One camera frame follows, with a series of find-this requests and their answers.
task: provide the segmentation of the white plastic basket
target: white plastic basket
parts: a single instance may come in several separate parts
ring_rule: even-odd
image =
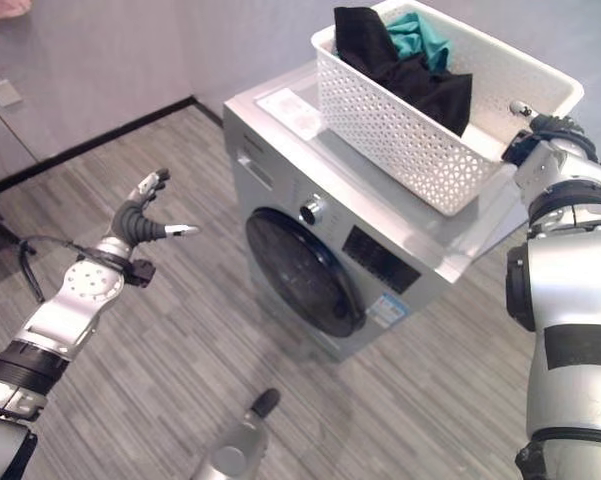
[[[445,215],[454,215],[502,165],[523,119],[513,100],[566,115],[584,95],[573,78],[416,1],[373,7],[385,24],[417,12],[451,40],[449,71],[473,74],[470,122],[462,137],[411,107],[333,55],[335,27],[314,34],[320,110],[327,126]]]

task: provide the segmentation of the cable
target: cable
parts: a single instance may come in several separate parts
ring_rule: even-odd
[[[33,270],[31,269],[31,265],[29,265],[28,255],[31,254],[31,248],[29,247],[30,242],[39,242],[39,241],[47,241],[51,243],[55,243],[56,245],[60,245],[61,247],[67,248],[69,250],[73,250],[77,252],[82,257],[91,260],[92,262],[99,263],[107,268],[111,268],[118,272],[122,272],[122,268],[120,265],[107,260],[106,258],[102,258],[98,256],[98,254],[93,253],[93,251],[89,251],[86,248],[77,245],[69,240],[62,240],[55,237],[50,237],[47,235],[32,235],[23,239],[18,246],[18,261],[20,263],[20,269],[22,270],[22,274],[24,275],[25,280],[27,281],[27,285],[33,293],[33,296],[36,298],[38,303],[44,303],[45,297],[42,289],[40,288],[40,284],[36,279]]]

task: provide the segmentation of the gray laminate flooring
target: gray laminate flooring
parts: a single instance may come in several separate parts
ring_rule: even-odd
[[[187,479],[269,386],[283,398],[260,479],[519,478],[534,338],[506,314],[504,276],[522,232],[426,311],[334,364],[299,359],[300,333],[257,301],[222,132],[193,107],[2,193],[0,210],[22,235],[90,244],[162,166],[173,179],[151,215],[204,232],[139,249],[158,266],[154,281],[126,289],[51,393],[25,478]],[[33,267],[50,295],[74,257],[39,250]],[[0,350],[35,307],[1,251]]]

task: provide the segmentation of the washing machine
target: washing machine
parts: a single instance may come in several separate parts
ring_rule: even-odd
[[[338,360],[455,283],[526,219],[513,168],[445,217],[324,127],[306,65],[225,104],[256,288]]]

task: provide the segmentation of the baseboard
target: baseboard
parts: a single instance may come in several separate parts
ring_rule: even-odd
[[[60,165],[61,163],[66,162],[67,160],[71,160],[72,158],[77,157],[78,155],[82,155],[89,150],[92,150],[100,145],[104,145],[107,142],[115,140],[122,135],[125,135],[129,132],[137,130],[138,128],[144,127],[145,125],[155,122],[156,120],[161,119],[162,117],[166,117],[178,110],[182,110],[183,108],[189,106],[196,106],[205,116],[207,116],[213,123],[220,126],[222,128],[222,120],[215,113],[210,111],[204,105],[201,105],[195,97],[187,97],[180,101],[177,101],[171,105],[168,105],[160,110],[156,110],[155,112],[149,113],[143,117],[140,117],[136,120],[133,120],[129,123],[126,123],[118,128],[115,128],[109,132],[103,133],[102,135],[98,135],[97,137],[92,138],[91,140],[87,140],[80,145],[76,145],[68,150],[65,150],[62,153],[54,155],[53,157],[47,158],[46,160],[42,160],[35,165],[16,173],[15,175],[11,175],[10,177],[5,178],[4,180],[0,180],[0,192],[7,190],[8,188],[13,187],[29,178],[38,175],[44,171],[49,170],[50,168],[55,167],[56,165]]]

